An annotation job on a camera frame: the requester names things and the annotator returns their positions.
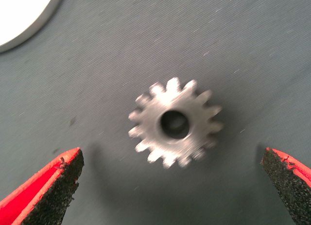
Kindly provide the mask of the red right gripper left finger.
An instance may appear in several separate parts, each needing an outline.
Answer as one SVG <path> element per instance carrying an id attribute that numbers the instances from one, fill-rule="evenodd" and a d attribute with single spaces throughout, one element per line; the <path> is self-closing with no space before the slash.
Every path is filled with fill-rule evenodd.
<path id="1" fill-rule="evenodd" d="M 84 157 L 77 147 L 54 158 L 0 202 L 2 225 L 60 225 L 77 190 Z"/>

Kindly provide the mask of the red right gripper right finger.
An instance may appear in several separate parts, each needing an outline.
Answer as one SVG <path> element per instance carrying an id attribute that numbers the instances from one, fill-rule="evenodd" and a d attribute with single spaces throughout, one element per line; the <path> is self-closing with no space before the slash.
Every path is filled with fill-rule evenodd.
<path id="1" fill-rule="evenodd" d="M 311 169 L 283 151 L 267 147 L 261 161 L 297 225 L 311 223 Z"/>

